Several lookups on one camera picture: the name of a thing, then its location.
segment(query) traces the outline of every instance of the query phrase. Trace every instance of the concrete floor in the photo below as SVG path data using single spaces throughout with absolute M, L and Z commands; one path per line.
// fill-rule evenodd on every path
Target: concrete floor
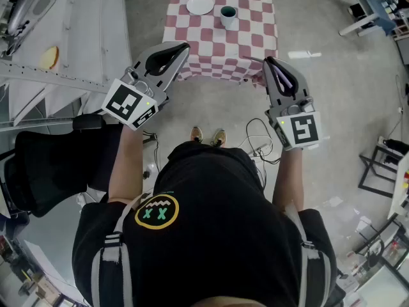
M 352 23 L 347 7 L 355 0 L 273 0 L 278 29 L 279 57 L 289 61 L 307 78 L 315 107 L 321 111 L 326 139 L 314 150 L 304 150 L 305 206 L 321 211 L 339 258 L 359 245 L 356 228 L 362 216 L 375 228 L 386 222 L 390 200 L 357 188 L 364 170 L 359 153 L 369 154 L 379 135 L 387 136 L 400 115 L 397 84 L 407 80 L 396 44 L 382 31 L 344 37 L 338 31 Z M 162 41 L 169 0 L 127 0 L 128 31 L 133 57 L 146 46 Z M 289 59 L 290 51 L 320 52 L 310 59 Z M 158 133 L 162 167 L 172 149 L 188 140 L 192 126 L 202 128 L 208 140 L 218 127 L 228 134 L 228 147 L 245 139 L 245 125 L 254 117 L 266 122 L 268 108 L 264 90 L 250 84 L 196 77 L 176 82 L 170 90 L 171 103 L 145 129 Z M 403 141 L 408 140 L 408 120 L 403 117 Z M 270 159 L 281 153 L 274 139 Z M 254 122 L 250 134 L 265 135 Z M 401 139 L 400 125 L 391 135 Z M 268 143 L 254 139 L 254 145 Z M 144 150 L 145 164 L 153 162 L 155 145 Z M 242 147 L 250 151 L 249 145 Z M 277 166 L 267 167 L 265 195 L 271 200 Z M 153 187 L 155 175 L 145 181 Z M 381 185 L 378 179 L 369 183 Z

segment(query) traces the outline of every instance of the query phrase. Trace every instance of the cup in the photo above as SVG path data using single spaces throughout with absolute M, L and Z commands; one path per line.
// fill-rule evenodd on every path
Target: cup
M 220 20 L 222 21 L 222 24 L 226 29 L 231 26 L 231 23 L 233 23 L 236 14 L 236 9 L 230 6 L 224 6 L 220 10 Z

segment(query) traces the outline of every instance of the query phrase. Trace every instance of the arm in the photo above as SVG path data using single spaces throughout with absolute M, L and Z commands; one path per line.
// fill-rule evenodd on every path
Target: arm
M 304 189 L 302 187 L 302 150 L 294 148 L 282 151 L 279 172 L 275 181 L 273 204 L 284 211 L 286 205 L 294 202 L 300 212 L 304 209 Z
M 130 203 L 142 194 L 143 137 L 140 130 L 123 127 L 120 145 L 109 181 L 108 202 Z

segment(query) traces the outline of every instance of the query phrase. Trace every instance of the white plate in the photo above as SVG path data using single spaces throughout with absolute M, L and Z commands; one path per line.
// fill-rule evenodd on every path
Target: white plate
M 213 9 L 215 3 L 213 0 L 189 0 L 186 8 L 194 15 L 204 15 Z

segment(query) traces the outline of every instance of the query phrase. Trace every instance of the power strip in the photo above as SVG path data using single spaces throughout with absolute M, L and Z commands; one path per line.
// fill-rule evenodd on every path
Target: power strip
M 257 148 L 254 149 L 254 150 L 257 151 L 258 149 L 260 149 L 260 150 L 262 151 L 262 153 L 263 153 L 264 155 L 266 155 L 266 154 L 268 154 L 268 153 L 271 151 L 271 146 L 268 145 L 267 143 L 265 143 L 264 145 L 261 145 L 261 146 L 257 147 Z M 250 157 L 258 157 L 258 153 L 257 153 L 257 155 L 254 155 L 254 152 L 253 152 L 253 151 L 250 151 L 250 152 L 249 152 L 249 156 L 250 156 Z

